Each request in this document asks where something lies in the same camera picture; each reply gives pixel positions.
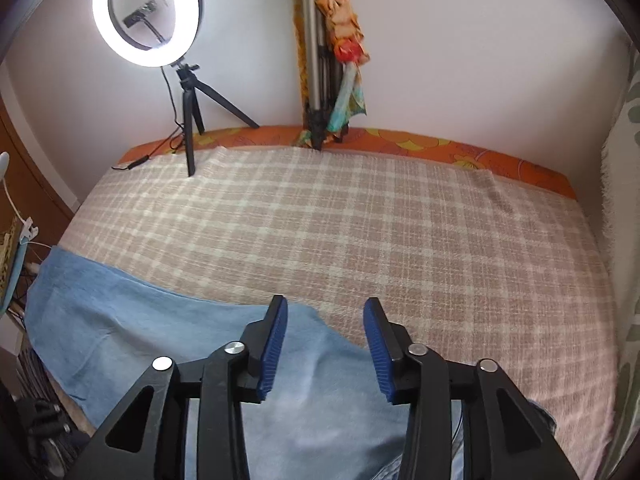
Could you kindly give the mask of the blue denim jeans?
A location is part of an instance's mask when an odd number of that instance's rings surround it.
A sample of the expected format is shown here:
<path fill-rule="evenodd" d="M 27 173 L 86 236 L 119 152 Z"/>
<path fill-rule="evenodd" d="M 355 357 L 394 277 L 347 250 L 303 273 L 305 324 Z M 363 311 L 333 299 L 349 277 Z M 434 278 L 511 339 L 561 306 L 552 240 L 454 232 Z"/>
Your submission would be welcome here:
<path fill-rule="evenodd" d="M 239 339 L 269 304 L 181 296 L 56 248 L 28 291 L 26 328 L 44 366 L 98 430 L 156 358 L 205 359 Z M 199 405 L 189 404 L 183 479 L 199 479 Z M 387 401 L 368 344 L 355 346 L 314 309 L 288 302 L 273 387 L 264 402 L 241 410 L 247 479 L 402 479 L 409 405 Z M 452 448 L 448 479 L 465 479 L 462 437 Z"/>

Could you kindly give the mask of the plaid bed cover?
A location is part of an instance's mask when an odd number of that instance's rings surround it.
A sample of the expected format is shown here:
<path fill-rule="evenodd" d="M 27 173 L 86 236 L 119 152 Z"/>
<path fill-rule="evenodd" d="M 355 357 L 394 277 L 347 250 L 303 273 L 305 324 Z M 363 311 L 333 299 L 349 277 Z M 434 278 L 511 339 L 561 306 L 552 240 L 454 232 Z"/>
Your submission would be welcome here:
<path fill-rule="evenodd" d="M 362 305 L 451 361 L 496 360 L 596 476 L 617 379 L 615 301 L 576 200 L 487 170 L 303 148 L 214 148 L 110 170 L 61 238 L 180 294 L 280 294 L 362 344 Z"/>

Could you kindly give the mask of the light blue chair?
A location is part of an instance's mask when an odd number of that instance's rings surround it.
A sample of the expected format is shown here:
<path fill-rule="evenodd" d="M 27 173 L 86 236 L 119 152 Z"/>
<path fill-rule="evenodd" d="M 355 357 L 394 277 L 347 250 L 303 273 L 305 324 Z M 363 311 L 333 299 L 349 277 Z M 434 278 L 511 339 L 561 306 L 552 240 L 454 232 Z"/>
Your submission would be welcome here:
<path fill-rule="evenodd" d="M 24 266 L 27 246 L 28 246 L 27 242 L 19 242 L 17 244 L 15 258 L 9 273 L 9 281 L 8 281 L 8 284 L 6 285 L 6 291 L 3 293 L 3 296 L 2 296 L 1 315 L 4 315 L 6 313 L 6 310 L 8 310 L 8 307 L 11 303 L 13 294 L 17 286 L 18 279 L 20 278 L 20 275 Z"/>

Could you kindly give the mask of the white clip desk lamp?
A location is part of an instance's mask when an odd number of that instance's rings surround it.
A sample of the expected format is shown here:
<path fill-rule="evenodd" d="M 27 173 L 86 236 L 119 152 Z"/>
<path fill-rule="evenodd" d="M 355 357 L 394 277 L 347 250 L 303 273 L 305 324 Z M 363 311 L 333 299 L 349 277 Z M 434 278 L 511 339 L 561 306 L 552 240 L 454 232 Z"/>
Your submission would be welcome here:
<path fill-rule="evenodd" d="M 10 164 L 10 154 L 8 152 L 2 152 L 1 153 L 1 183 L 4 189 L 4 192 L 6 193 L 6 199 L 8 200 L 12 211 L 14 212 L 14 217 L 16 217 L 18 220 L 20 220 L 22 222 L 22 232 L 20 235 L 20 242 L 27 242 L 28 246 L 27 248 L 29 248 L 29 244 L 34 245 L 34 246 L 41 246 L 41 247 L 45 247 L 45 248 L 49 248 L 51 249 L 51 246 L 48 244 L 43 244 L 40 242 L 35 242 L 35 238 L 37 237 L 38 233 L 39 233 L 39 228 L 38 226 L 34 225 L 34 222 L 32 222 L 32 218 L 28 217 L 28 218 L 23 218 L 21 216 L 21 214 L 18 212 L 14 201 L 12 200 L 11 194 L 8 190 L 8 186 L 6 185 L 6 172 L 8 171 L 9 168 L 9 164 Z M 37 275 L 39 273 L 40 270 L 40 263 L 27 263 L 27 271 L 31 274 Z"/>

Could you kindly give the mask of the leopard print cloth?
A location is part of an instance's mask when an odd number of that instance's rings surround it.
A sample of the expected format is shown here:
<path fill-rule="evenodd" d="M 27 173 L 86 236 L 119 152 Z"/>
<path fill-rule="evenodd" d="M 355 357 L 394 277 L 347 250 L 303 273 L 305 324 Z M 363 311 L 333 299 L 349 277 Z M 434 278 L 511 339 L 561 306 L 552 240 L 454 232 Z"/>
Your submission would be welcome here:
<path fill-rule="evenodd" d="M 17 249 L 20 246 L 20 235 L 22 232 L 22 222 L 14 217 L 10 226 L 1 233 L 1 303 L 4 304 L 9 291 L 10 277 L 17 256 Z"/>

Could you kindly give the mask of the wooden door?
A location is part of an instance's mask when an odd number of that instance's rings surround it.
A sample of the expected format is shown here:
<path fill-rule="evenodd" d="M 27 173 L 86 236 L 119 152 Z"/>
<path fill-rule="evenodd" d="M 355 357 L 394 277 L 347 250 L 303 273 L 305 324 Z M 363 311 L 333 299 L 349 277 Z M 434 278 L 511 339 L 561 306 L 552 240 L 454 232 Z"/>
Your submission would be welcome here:
<path fill-rule="evenodd" d="M 29 246 L 25 260 L 40 263 L 49 253 L 49 249 L 43 247 L 43 244 L 58 244 L 74 213 L 43 177 L 27 153 L 4 103 L 1 103 L 0 129 L 1 151 L 10 154 L 6 186 L 21 217 L 32 218 L 39 229 L 35 238 L 39 245 Z"/>

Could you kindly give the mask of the orange floral mattress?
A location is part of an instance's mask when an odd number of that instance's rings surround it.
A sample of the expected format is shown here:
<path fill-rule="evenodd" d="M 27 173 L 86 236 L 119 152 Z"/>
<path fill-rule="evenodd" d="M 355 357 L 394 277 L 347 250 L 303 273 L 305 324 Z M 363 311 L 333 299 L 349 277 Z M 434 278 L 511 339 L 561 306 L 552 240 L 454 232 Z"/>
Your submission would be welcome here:
<path fill-rule="evenodd" d="M 197 151 L 251 146 L 308 148 L 310 141 L 307 136 L 308 132 L 299 126 L 224 128 L 203 134 L 195 133 L 193 142 Z M 377 128 L 351 128 L 343 141 L 333 140 L 324 146 L 333 151 L 393 155 L 440 162 L 464 169 L 487 170 L 496 176 L 533 185 L 572 200 L 577 197 L 570 180 L 564 174 L 525 159 L 434 136 Z"/>

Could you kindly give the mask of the green leaf pattern pillow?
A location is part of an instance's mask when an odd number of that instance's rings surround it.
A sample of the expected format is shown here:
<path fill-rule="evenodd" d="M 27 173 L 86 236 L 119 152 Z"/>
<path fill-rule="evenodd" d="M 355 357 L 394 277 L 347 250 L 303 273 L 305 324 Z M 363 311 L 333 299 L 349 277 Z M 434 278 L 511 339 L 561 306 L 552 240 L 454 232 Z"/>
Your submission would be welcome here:
<path fill-rule="evenodd" d="M 602 148 L 603 239 L 616 302 L 617 384 L 612 437 L 599 477 L 611 478 L 639 434 L 639 50 Z"/>

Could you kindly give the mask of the black mini tripod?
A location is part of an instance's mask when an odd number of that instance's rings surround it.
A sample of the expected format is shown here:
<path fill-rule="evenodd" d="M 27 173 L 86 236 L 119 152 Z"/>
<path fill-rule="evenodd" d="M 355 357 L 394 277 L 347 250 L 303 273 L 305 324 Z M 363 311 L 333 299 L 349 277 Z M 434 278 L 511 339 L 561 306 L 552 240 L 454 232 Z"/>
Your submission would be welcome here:
<path fill-rule="evenodd" d="M 204 120 L 200 106 L 198 105 L 196 92 L 201 92 L 201 94 L 207 96 L 234 117 L 239 118 L 243 124 L 250 128 L 257 129 L 259 125 L 211 86 L 201 82 L 195 75 L 195 72 L 200 66 L 189 65 L 183 61 L 175 62 L 172 66 L 176 69 L 182 89 L 183 142 L 184 148 L 186 149 L 186 169 L 188 170 L 188 176 L 193 177 L 196 171 L 193 126 L 196 126 L 198 134 L 205 132 Z"/>

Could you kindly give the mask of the folded silver tripod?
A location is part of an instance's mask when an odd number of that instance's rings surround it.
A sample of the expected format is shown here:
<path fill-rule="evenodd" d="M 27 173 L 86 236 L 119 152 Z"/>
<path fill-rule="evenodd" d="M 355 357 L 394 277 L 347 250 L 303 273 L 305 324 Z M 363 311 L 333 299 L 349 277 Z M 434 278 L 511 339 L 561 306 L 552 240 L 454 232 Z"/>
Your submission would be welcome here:
<path fill-rule="evenodd" d="M 329 45 L 326 18 L 316 0 L 302 0 L 307 96 L 305 119 L 310 131 L 311 147 L 322 150 L 326 141 L 343 141 L 348 126 L 329 133 L 329 120 L 343 78 L 343 65 Z"/>

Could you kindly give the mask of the phone holder gooseneck clamp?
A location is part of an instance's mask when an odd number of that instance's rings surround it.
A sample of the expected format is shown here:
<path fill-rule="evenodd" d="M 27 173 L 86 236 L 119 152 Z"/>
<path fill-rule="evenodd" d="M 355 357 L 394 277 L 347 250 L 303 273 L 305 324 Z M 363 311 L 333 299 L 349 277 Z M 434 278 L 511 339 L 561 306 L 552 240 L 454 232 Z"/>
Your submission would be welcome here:
<path fill-rule="evenodd" d="M 168 38 L 165 37 L 160 30 L 151 22 L 150 16 L 158 10 L 158 3 L 156 0 L 148 0 L 139 6 L 136 10 L 132 11 L 122 19 L 122 26 L 124 26 L 124 37 L 126 40 L 133 44 L 135 47 L 142 50 L 149 50 L 151 47 L 149 44 L 144 44 L 141 39 L 137 39 L 132 31 L 138 25 L 142 25 L 156 40 L 158 44 L 167 44 Z"/>

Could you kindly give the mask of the orange floral cloth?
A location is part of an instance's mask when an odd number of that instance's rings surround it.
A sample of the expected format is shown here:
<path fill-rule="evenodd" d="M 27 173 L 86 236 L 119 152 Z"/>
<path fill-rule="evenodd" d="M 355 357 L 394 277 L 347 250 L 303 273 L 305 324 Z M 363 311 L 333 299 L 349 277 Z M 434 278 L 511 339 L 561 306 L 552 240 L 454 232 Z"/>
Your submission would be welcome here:
<path fill-rule="evenodd" d="M 300 95 L 303 105 L 303 129 L 310 131 L 305 119 L 307 96 L 304 29 L 302 18 L 302 0 L 292 0 L 293 20 L 297 44 L 297 63 Z M 364 35 L 358 22 L 358 16 L 352 10 L 352 0 L 316 0 L 326 18 L 329 33 L 329 45 L 337 61 L 343 65 L 343 78 L 340 92 L 329 120 L 329 133 L 338 133 L 348 126 L 352 117 L 367 113 L 364 99 L 361 66 L 370 61 L 370 55 L 363 44 Z"/>

